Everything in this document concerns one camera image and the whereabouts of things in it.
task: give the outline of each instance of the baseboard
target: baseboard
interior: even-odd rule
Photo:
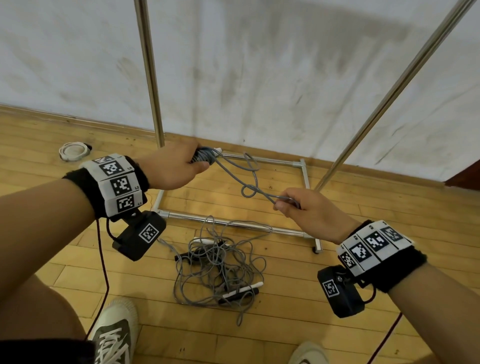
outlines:
[[[70,115],[55,114],[51,112],[14,107],[14,106],[8,106],[3,104],[0,104],[0,112],[18,114],[22,116],[28,116],[31,118],[42,119],[47,121],[61,122],[64,124],[70,124],[70,125],[85,127],[89,129],[98,129],[102,131],[125,133],[129,135],[136,135],[140,137],[155,139],[155,132],[153,130],[136,128],[131,126],[122,126],[122,125],[117,125],[117,124],[104,122],[104,121],[77,118],[75,116],[70,116]],[[180,135],[180,134],[165,133],[165,140],[167,141],[175,141],[175,140],[182,140],[182,139],[184,140],[189,138],[191,137]],[[197,138],[197,139],[201,144],[211,145],[211,146],[215,145],[224,150],[228,150],[235,153],[243,153],[247,151],[248,153],[255,156],[264,157],[264,158],[283,159],[283,160],[299,160],[300,158],[304,158],[307,165],[325,168],[325,169],[330,168],[333,164],[333,162],[316,159],[316,158],[305,158],[305,157],[297,156],[294,154],[279,153],[279,152],[274,152],[271,150],[265,150],[265,149],[259,149],[259,148],[251,148],[246,146],[240,146],[237,144],[220,142],[216,140],[209,140],[209,139],[202,139],[202,138]],[[352,166],[349,164],[342,165],[340,167],[340,170],[343,172],[355,173],[363,176],[381,178],[381,179],[386,179],[386,180],[391,180],[396,182],[411,183],[411,184],[416,184],[420,186],[428,186],[428,187],[435,187],[435,188],[444,188],[443,182],[432,181],[432,180],[427,180],[427,179],[418,178],[418,177],[411,177],[411,176],[406,176],[403,174],[397,174],[392,172],[385,172],[381,170],[373,170],[370,168]]]

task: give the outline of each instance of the qr code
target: qr code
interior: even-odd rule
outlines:
[[[100,166],[100,169],[107,175],[107,176],[113,176],[115,174],[119,174],[124,172],[125,170],[123,167],[120,165],[119,162],[114,160],[113,162],[102,164]]]
[[[382,248],[385,248],[389,244],[389,242],[377,231],[367,236],[365,241],[376,252]]]
[[[117,209],[119,213],[128,209],[131,209],[133,207],[134,207],[133,194],[130,194],[125,197],[121,197],[117,200]]]
[[[368,251],[367,247],[363,243],[356,243],[353,247],[349,248],[350,252],[353,254],[357,262],[361,263],[365,259],[368,259],[372,254]]]
[[[114,160],[114,158],[111,157],[111,156],[105,156],[105,157],[102,157],[102,158],[94,159],[93,162],[95,162],[96,164],[102,164],[102,163],[105,163],[105,162],[110,162],[111,160]]]
[[[112,178],[110,184],[112,185],[115,196],[120,196],[121,194],[132,191],[132,186],[130,186],[127,176]]]
[[[338,288],[336,287],[335,282],[333,282],[333,279],[330,279],[327,282],[323,282],[322,286],[324,287],[325,294],[327,295],[328,298],[334,297],[340,294],[340,292],[338,291]]]
[[[352,268],[352,267],[357,265],[357,263],[355,263],[353,258],[347,252],[344,252],[343,254],[340,254],[340,259],[342,260],[342,262],[345,263],[347,268]]]
[[[138,236],[145,240],[147,244],[150,244],[158,235],[159,231],[155,229],[152,224],[148,224]]]
[[[387,226],[386,228],[381,228],[380,231],[384,233],[388,238],[390,238],[393,242],[397,242],[403,239],[403,236],[393,230],[390,226]]]

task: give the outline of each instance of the wall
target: wall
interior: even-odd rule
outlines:
[[[1,103],[153,128],[131,1],[1,3]],[[164,129],[334,160],[454,3],[149,1]],[[446,180],[480,158],[479,15],[347,163]]]

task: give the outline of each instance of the sneaker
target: sneaker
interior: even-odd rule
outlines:
[[[307,341],[293,352],[288,364],[328,364],[328,359],[320,345]]]
[[[130,364],[138,336],[138,316],[133,302],[127,298],[110,302],[91,335],[96,345],[95,364]]]

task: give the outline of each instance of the wooden floor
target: wooden floor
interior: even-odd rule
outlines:
[[[0,115],[0,192],[8,194],[52,181],[78,163],[60,160],[58,148],[83,141],[93,146],[92,157],[118,152],[136,157],[156,149],[151,139],[92,131],[66,124]],[[278,193],[302,186],[300,170],[262,165],[260,187]],[[325,170],[310,168],[315,185]],[[157,191],[148,193],[151,208]],[[421,187],[343,172],[324,190],[342,210],[359,220],[385,219],[413,238],[443,272],[480,294],[480,196],[476,193]],[[278,227],[295,224],[272,210],[261,196],[245,199],[239,185],[213,166],[188,186],[168,192],[162,208],[228,219],[250,219]],[[163,238],[185,250],[200,225],[169,220]],[[116,223],[119,233],[124,224]],[[230,235],[249,236],[242,230]],[[265,285],[241,327],[237,314],[216,308],[194,308],[174,303],[176,272],[172,255],[154,245],[139,262],[112,251],[102,233],[110,280],[110,295],[131,297],[142,325],[135,363],[287,363],[296,345],[305,340],[321,343],[333,364],[367,362],[395,320],[398,309],[379,294],[359,315],[339,319],[333,315],[316,272],[338,264],[335,246],[314,255],[312,242],[270,235],[255,242],[255,253],[267,260]],[[100,270],[96,230],[92,225],[65,247],[38,276],[74,307],[85,327],[92,322],[105,291]],[[360,290],[364,299],[372,291]],[[429,352],[409,322],[402,318],[375,363],[404,363]]]

